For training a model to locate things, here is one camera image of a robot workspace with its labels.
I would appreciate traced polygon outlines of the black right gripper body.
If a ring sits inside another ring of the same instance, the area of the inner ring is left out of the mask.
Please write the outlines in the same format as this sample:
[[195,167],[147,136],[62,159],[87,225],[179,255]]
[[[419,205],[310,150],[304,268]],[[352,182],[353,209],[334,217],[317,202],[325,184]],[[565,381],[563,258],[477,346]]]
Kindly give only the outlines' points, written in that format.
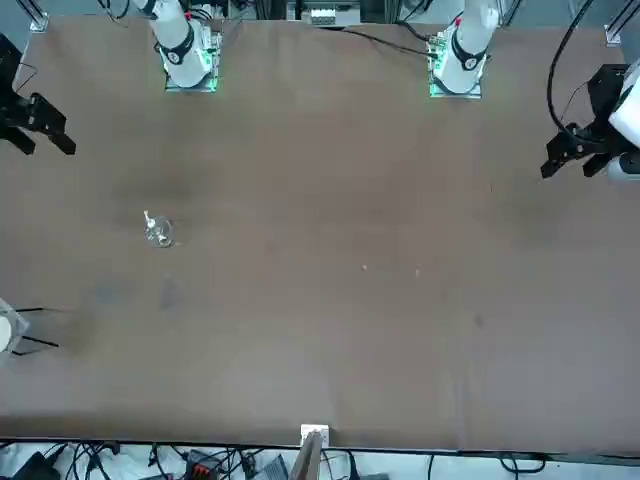
[[1,125],[28,128],[33,122],[34,100],[14,89],[20,60],[21,52],[1,34]]

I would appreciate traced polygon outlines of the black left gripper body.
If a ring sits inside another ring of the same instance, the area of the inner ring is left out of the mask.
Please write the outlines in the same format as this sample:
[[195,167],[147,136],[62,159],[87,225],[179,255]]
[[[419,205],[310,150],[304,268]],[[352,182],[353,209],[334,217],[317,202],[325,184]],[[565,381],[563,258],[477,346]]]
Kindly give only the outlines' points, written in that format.
[[628,146],[628,141],[609,123],[609,116],[622,91],[627,68],[627,64],[604,64],[588,81],[594,119],[576,133],[581,137],[583,153],[620,153]]

